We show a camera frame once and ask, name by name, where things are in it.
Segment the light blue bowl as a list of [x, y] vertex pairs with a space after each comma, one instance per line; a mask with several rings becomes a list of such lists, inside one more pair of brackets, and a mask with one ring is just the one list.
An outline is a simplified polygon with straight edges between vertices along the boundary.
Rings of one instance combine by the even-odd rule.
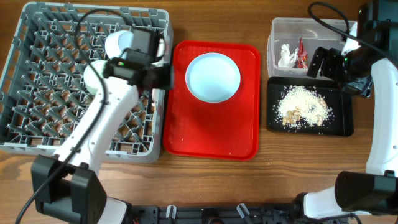
[[126, 59], [127, 53], [121, 53], [131, 47], [133, 38], [134, 34], [126, 30], [110, 34], [105, 40], [105, 52], [108, 58], [121, 57]]

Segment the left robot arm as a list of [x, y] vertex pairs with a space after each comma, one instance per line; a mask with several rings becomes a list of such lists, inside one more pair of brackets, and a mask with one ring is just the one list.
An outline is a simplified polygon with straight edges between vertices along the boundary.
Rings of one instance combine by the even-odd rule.
[[132, 206], [107, 196], [98, 174], [106, 150], [142, 90], [173, 87], [171, 66], [113, 58], [95, 71], [94, 100], [72, 134], [31, 167], [36, 210], [68, 223], [130, 223]]

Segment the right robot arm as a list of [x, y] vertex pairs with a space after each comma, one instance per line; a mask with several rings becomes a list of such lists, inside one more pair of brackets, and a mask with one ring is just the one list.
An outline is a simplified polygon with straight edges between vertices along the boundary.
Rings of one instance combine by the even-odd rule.
[[305, 218], [322, 220], [349, 213], [397, 215], [397, 20], [360, 19], [349, 39], [359, 48], [341, 55], [322, 50], [308, 76], [325, 76], [342, 87], [368, 79], [374, 85], [373, 141], [364, 173], [340, 172], [335, 185], [303, 196]]

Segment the red snack wrapper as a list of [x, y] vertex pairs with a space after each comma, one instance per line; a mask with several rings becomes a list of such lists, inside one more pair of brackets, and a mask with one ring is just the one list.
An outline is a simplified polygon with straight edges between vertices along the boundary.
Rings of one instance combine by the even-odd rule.
[[298, 48], [298, 60], [297, 60], [298, 68], [308, 68], [307, 65], [307, 51], [303, 44], [303, 38], [301, 37], [299, 40], [299, 48]]

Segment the green bowl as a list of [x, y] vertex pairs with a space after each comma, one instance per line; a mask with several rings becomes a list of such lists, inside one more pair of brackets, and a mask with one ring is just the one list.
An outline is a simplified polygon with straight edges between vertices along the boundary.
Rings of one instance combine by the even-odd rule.
[[[100, 78], [103, 78], [103, 70], [105, 68], [106, 63], [107, 63], [106, 60], [95, 60], [91, 63], [91, 65], [97, 71]], [[85, 68], [85, 71], [83, 73], [83, 79], [88, 92], [92, 95], [96, 95], [97, 90], [101, 88], [101, 83], [98, 77], [96, 76], [95, 71], [89, 65]]]

